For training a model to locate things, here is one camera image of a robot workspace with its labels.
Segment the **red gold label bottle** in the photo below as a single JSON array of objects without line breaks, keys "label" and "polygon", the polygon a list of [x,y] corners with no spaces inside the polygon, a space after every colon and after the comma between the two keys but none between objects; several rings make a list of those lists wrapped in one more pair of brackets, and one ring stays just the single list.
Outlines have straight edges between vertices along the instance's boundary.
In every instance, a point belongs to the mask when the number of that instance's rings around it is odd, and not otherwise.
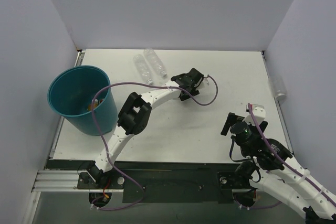
[{"label": "red gold label bottle", "polygon": [[92,109],[95,109],[97,106],[99,106],[104,99],[94,99],[91,101],[91,103],[87,107],[87,111],[91,111]]}]

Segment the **clear plastic bottle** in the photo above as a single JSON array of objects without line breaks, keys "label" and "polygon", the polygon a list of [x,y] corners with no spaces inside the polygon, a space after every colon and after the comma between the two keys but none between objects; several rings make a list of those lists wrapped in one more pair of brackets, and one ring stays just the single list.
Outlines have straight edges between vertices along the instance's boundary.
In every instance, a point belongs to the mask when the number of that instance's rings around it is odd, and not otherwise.
[{"label": "clear plastic bottle", "polygon": [[145,48],[143,54],[154,72],[163,79],[167,78],[166,67],[156,52],[152,48]]},{"label": "clear plastic bottle", "polygon": [[140,74],[143,82],[145,84],[153,86],[154,81],[153,81],[153,77],[152,77],[152,72],[151,72],[147,62],[145,61],[144,57],[140,54],[135,55],[133,57],[133,62],[134,62],[134,65],[135,65],[138,73]]}]

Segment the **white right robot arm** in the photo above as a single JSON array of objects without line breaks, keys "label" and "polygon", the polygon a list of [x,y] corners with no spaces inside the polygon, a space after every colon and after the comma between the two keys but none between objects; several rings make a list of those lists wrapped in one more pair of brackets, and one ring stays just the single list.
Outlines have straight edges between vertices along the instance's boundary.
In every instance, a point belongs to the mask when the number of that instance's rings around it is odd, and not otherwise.
[{"label": "white right robot arm", "polygon": [[229,113],[221,135],[231,134],[231,146],[240,148],[242,159],[236,177],[284,203],[306,223],[335,223],[335,194],[303,168],[280,142],[266,138],[268,123],[249,115]]}]

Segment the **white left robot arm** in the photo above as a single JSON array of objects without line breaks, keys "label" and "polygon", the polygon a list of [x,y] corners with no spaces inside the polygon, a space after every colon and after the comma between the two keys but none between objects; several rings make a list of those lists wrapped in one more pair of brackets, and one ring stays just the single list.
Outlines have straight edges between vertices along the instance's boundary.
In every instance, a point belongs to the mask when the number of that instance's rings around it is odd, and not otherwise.
[{"label": "white left robot arm", "polygon": [[204,79],[202,73],[192,68],[188,73],[173,76],[162,86],[152,86],[152,91],[143,94],[132,92],[118,114],[117,126],[109,140],[104,138],[97,121],[98,114],[93,111],[92,119],[104,144],[101,153],[87,168],[96,185],[106,185],[107,172],[113,169],[116,158],[128,141],[144,131],[155,108],[170,100],[194,99]]}]

